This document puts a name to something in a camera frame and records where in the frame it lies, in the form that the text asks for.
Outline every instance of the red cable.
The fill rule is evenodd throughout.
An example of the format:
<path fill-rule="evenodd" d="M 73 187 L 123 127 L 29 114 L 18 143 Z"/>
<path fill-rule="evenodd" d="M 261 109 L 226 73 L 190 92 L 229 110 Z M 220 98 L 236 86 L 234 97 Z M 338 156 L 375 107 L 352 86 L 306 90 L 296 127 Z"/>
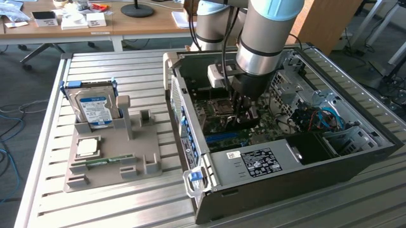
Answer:
<path fill-rule="evenodd" d="M 310 131 L 312 122 L 313 122 L 313 118 L 316 117 L 316 113 L 318 113 L 318 111 L 314 111 L 313 114 L 312 114 L 312 118 L 310 118 L 310 123 L 309 123 L 309 129 L 308 129 L 308 131 Z"/>

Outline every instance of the metal slat table surface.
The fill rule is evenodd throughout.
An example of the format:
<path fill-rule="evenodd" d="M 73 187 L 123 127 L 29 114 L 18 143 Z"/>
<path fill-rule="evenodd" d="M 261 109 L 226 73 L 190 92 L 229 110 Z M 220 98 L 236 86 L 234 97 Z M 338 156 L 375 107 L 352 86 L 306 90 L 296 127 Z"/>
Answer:
<path fill-rule="evenodd" d="M 74 54 L 61 61 L 15 227 L 397 227 L 406 223 L 406 148 L 372 165 L 349 182 L 218 220 L 194 224 L 164 90 L 164 53 L 172 50 Z M 341 69 L 313 49 L 306 53 L 361 105 L 406 142 L 405 122 Z M 65 173 L 75 116 L 59 93 L 59 81 L 115 77 L 130 95 L 133 113 L 157 116 L 164 175 L 65 193 Z M 318 89 L 317 75 L 308 75 Z"/>

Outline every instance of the chair wheel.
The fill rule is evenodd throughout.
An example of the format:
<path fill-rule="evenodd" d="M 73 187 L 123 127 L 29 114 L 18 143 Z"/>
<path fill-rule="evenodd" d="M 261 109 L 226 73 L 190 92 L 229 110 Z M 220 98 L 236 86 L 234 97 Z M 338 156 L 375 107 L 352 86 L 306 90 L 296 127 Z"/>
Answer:
<path fill-rule="evenodd" d="M 19 46 L 18 46 L 18 47 L 19 47 L 19 49 L 21 49 L 22 51 L 27 51 L 27 50 L 29 50 L 29 48 L 27 48 L 27 46 L 26 46 L 26 45 L 21 45 L 21 44 L 19 44 Z"/>
<path fill-rule="evenodd" d="M 95 47 L 97 47 L 97 45 L 95 45 L 94 42 L 89 42 L 89 46 L 90 46 L 91 48 L 95 48 Z"/>
<path fill-rule="evenodd" d="M 30 71 L 30 70 L 33 70 L 33 66 L 27 65 L 27 64 L 23 64 L 23 69 L 27 70 L 27 71 Z"/>

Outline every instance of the power supply label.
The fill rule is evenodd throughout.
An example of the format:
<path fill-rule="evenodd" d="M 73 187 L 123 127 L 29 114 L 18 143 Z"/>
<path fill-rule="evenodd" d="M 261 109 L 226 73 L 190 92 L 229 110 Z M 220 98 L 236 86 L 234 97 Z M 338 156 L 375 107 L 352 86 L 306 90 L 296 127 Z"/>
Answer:
<path fill-rule="evenodd" d="M 260 177 L 282 170 L 270 148 L 241 153 L 241 155 L 252 177 Z"/>

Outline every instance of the desk lamp base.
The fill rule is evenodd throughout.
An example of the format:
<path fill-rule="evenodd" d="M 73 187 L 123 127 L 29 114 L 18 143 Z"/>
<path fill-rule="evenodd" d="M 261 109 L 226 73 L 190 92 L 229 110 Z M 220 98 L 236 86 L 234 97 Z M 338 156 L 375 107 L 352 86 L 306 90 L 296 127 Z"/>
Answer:
<path fill-rule="evenodd" d="M 146 5 L 130 4 L 122 7 L 122 13 L 133 18 L 145 18 L 154 14 L 154 9 Z"/>

